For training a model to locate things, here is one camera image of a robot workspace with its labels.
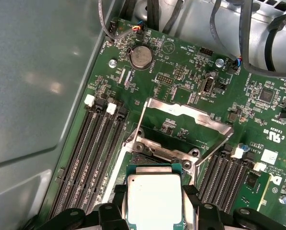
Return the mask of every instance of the white label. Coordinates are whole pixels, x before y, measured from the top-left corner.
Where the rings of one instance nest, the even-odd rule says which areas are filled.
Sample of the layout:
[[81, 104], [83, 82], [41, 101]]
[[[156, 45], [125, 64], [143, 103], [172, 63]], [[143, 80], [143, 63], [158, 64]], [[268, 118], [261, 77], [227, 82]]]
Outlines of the white label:
[[265, 149], [262, 154], [261, 160], [274, 165], [276, 162], [278, 153]]

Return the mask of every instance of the gray metal panel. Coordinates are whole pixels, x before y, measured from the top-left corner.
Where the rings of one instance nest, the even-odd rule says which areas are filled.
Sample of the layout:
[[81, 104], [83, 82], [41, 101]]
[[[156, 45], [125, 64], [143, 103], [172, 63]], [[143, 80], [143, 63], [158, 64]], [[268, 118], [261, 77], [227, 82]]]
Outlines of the gray metal panel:
[[100, 31], [95, 0], [0, 0], [0, 230], [39, 211]]

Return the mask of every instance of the gray cable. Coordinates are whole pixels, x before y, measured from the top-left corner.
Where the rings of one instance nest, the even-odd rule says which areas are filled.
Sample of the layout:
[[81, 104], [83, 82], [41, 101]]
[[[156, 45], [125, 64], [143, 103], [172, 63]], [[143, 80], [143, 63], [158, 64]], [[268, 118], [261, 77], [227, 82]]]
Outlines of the gray cable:
[[272, 72], [255, 67], [249, 61], [249, 42], [250, 42], [250, 23], [252, 17], [253, 0], [246, 0], [241, 6], [240, 27], [239, 27], [239, 42], [242, 56], [242, 63], [245, 70], [250, 73], [269, 77], [286, 79], [286, 73]]
[[105, 20], [104, 20], [104, 13], [103, 13], [103, 1], [102, 0], [98, 0], [98, 16], [99, 16], [99, 21], [100, 21], [100, 24], [101, 24], [101, 27], [103, 28], [104, 32], [106, 33], [106, 35], [111, 38], [112, 40], [118, 40], [118, 39], [121, 39], [127, 35], [129, 35], [133, 30], [130, 29], [130, 30], [127, 30], [123, 33], [121, 33], [120, 35], [118, 36], [114, 36], [113, 34], [111, 34], [109, 32], [109, 30], [107, 29], [106, 27], [106, 24], [105, 24]]
[[226, 47], [223, 45], [223, 43], [221, 42], [221, 39], [219, 38], [218, 32], [216, 31], [216, 27], [215, 27], [215, 15], [218, 12], [220, 6], [221, 6], [221, 0], [216, 0], [214, 3], [214, 7], [212, 9], [211, 15], [210, 15], [210, 21], [209, 21], [209, 26], [210, 26], [210, 31], [212, 34], [212, 37], [214, 38], [215, 42], [220, 46], [220, 48], [222, 49], [222, 51], [224, 52], [224, 54], [226, 56], [228, 56], [230, 59], [232, 60], [236, 60], [237, 57], [233, 54], [231, 54]]

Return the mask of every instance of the black cable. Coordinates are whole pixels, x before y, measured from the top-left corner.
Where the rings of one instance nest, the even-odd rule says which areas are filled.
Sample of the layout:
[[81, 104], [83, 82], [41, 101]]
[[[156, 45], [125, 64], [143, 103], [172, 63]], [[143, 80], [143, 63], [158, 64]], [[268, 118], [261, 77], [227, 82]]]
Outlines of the black cable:
[[241, 6], [240, 14], [240, 27], [239, 27], [239, 42], [242, 56], [243, 67], [250, 73], [261, 75], [269, 78], [282, 78], [286, 79], [286, 73], [272, 72], [255, 67], [249, 61], [249, 48], [250, 48], [250, 23], [252, 16], [253, 0], [246, 0]]
[[183, 5], [183, 0], [177, 0], [175, 8], [173, 10], [172, 16], [170, 17], [170, 19], [168, 20], [168, 22], [166, 23], [162, 33], [164, 34], [169, 34], [176, 19], [178, 18], [180, 11], [182, 9], [182, 5]]
[[221, 6], [221, 0], [216, 0], [214, 3], [214, 7], [212, 9], [211, 15], [210, 15], [210, 21], [209, 21], [209, 26], [210, 26], [210, 31], [212, 34], [212, 37], [214, 38], [215, 42], [217, 43], [217, 45], [220, 46], [220, 48], [222, 49], [222, 52], [228, 56], [230, 59], [232, 60], [236, 60], [237, 57], [233, 54], [231, 54], [226, 47], [223, 45], [223, 43], [221, 42], [221, 39], [216, 31], [216, 27], [215, 27], [215, 15], [218, 12], [220, 6]]
[[153, 1], [154, 30], [159, 31], [159, 0]]
[[266, 62], [267, 69], [273, 72], [275, 72], [275, 67], [272, 59], [272, 47], [276, 34], [277, 30], [271, 30], [267, 37], [266, 45], [264, 46], [264, 60]]
[[153, 0], [147, 0], [147, 27], [154, 29]]
[[268, 25], [269, 34], [264, 47], [264, 59], [266, 62], [267, 69], [269, 71], [275, 72], [275, 67], [272, 59], [273, 42], [277, 32], [281, 31], [285, 25], [286, 25], [286, 14], [274, 18], [273, 21]]
[[109, 32], [109, 30], [106, 28], [106, 24], [105, 24], [105, 20], [104, 20], [103, 2], [102, 2], [102, 0], [98, 0], [98, 16], [99, 16], [99, 21], [100, 21], [101, 27], [103, 28], [103, 30], [106, 33], [106, 35], [109, 38], [111, 38], [112, 40], [117, 40], [117, 39], [123, 38], [123, 37], [129, 35], [132, 32], [132, 29], [130, 29], [130, 30], [127, 30], [127, 31], [121, 33], [118, 36], [114, 36], [113, 34], [111, 34]]

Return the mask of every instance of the motherboard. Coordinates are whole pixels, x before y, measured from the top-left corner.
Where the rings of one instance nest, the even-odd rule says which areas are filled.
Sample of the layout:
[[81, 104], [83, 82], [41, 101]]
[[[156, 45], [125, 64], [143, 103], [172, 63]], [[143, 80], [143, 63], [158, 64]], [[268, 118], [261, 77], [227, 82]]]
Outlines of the motherboard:
[[[132, 26], [116, 19], [110, 31]], [[146, 27], [105, 39], [40, 220], [90, 213], [112, 200], [127, 165], [159, 163], [180, 163], [203, 202], [286, 226], [286, 81]]]

